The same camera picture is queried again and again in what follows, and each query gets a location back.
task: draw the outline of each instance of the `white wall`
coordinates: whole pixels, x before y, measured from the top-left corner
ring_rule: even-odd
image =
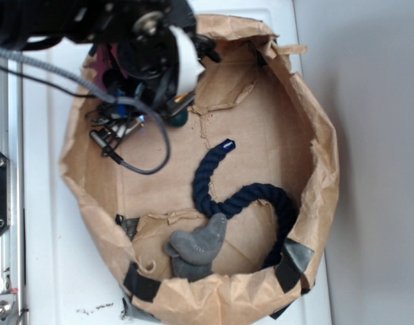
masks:
[[[414,324],[414,0],[294,3],[304,78],[340,141],[334,324]]]

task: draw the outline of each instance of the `white part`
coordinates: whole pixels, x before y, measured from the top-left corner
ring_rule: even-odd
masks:
[[[179,97],[195,89],[198,76],[205,69],[198,61],[195,45],[184,30],[176,26],[170,26],[169,29],[175,36],[177,51],[179,52],[179,84],[176,94],[176,97]]]

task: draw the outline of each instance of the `metal frame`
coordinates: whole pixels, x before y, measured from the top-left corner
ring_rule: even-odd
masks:
[[[22,70],[21,65],[2,59],[0,65]],[[10,160],[6,166],[9,228],[0,237],[0,302],[11,305],[0,324],[16,324],[25,308],[22,120],[22,80],[0,71],[0,151]]]

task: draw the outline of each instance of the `black tape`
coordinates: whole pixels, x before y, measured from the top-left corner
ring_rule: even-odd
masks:
[[[131,299],[128,296],[123,298],[123,306],[125,316],[145,320],[147,322],[160,323],[158,318],[132,305]]]
[[[283,313],[285,313],[285,311],[288,309],[289,306],[291,306],[291,304],[289,304],[288,306],[285,306],[284,308],[281,308],[278,311],[275,311],[274,313],[270,315],[270,317],[273,318],[274,320],[277,320],[279,317],[282,316]]]
[[[302,292],[300,293],[302,296],[307,295],[311,290],[307,288],[302,288]],[[285,306],[284,308],[278,309],[274,313],[270,315],[271,318],[274,320],[278,320],[279,317],[282,316],[282,314],[288,309],[288,307],[291,306],[291,304]]]
[[[276,267],[276,278],[287,293],[299,283],[315,252],[289,238],[282,246],[282,260]]]
[[[138,273],[138,265],[136,263],[131,263],[131,266],[129,266],[123,284],[137,298],[148,303],[153,302],[160,288],[160,281],[146,278]]]
[[[132,241],[133,238],[137,234],[137,226],[139,223],[139,218],[136,219],[126,219],[122,215],[117,215],[115,218],[115,222],[117,225],[121,226],[123,230],[126,232],[126,235],[129,237],[129,239]]]

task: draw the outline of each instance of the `crumpled paper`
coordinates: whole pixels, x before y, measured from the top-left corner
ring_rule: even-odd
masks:
[[[237,17],[198,16],[198,32],[216,40],[223,61],[203,61],[206,72],[188,123],[168,130],[172,156],[163,170],[142,176],[101,157],[85,118],[98,101],[79,98],[72,106],[60,169],[120,285],[132,261],[144,276],[162,280],[153,303],[133,297],[135,306],[165,324],[251,324],[289,305],[315,283],[338,201],[336,132],[302,77],[290,72],[288,55],[304,53],[305,47],[280,47],[265,24]],[[267,65],[259,64],[260,54]],[[87,59],[83,69],[90,80],[96,74],[94,61]],[[207,150],[226,138],[235,140],[237,148],[212,177],[215,200],[224,201],[244,185],[271,183],[300,208],[289,238],[314,250],[315,256],[286,294],[272,267],[258,271],[275,241],[276,216],[263,201],[230,220],[224,247],[214,260],[215,274],[192,283],[172,278],[163,246],[172,231],[191,231],[206,223],[194,209],[191,183]],[[164,155],[151,123],[119,150],[126,161],[142,168],[157,165]],[[141,218],[133,242],[116,225],[117,213]]]

